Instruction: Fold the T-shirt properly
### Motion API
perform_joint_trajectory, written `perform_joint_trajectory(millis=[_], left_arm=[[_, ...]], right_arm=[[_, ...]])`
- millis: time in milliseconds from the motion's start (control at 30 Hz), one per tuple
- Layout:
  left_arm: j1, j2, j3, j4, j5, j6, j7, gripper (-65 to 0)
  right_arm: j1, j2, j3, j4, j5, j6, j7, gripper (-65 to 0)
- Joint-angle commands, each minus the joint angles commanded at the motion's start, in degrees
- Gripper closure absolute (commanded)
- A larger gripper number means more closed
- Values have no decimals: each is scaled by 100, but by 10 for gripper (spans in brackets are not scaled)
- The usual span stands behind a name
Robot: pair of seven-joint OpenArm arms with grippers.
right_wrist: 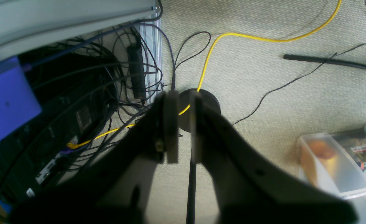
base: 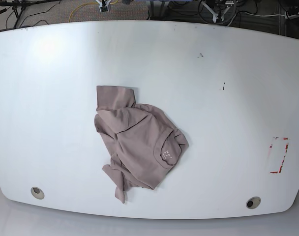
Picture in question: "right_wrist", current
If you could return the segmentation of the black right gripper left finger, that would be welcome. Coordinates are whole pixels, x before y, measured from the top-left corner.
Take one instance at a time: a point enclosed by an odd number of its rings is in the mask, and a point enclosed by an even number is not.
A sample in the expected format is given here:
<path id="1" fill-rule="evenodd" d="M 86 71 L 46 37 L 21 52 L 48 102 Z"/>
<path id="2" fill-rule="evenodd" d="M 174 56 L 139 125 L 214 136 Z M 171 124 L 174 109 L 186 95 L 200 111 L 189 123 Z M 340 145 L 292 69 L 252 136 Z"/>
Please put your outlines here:
<path id="1" fill-rule="evenodd" d="M 163 92 L 98 162 L 16 206 L 10 224 L 143 224 L 154 172 L 178 162 L 178 93 Z"/>

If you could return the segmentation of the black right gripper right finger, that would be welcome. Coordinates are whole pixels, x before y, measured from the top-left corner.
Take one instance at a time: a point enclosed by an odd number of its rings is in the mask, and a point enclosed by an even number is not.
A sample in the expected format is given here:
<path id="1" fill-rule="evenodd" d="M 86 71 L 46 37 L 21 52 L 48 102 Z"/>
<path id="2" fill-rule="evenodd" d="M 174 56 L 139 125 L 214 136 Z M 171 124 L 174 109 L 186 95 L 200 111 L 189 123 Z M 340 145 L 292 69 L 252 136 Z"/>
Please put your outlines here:
<path id="1" fill-rule="evenodd" d="M 210 174 L 221 224 L 354 224 L 350 203 L 285 173 L 260 155 L 200 93 L 190 96 L 194 163 Z"/>

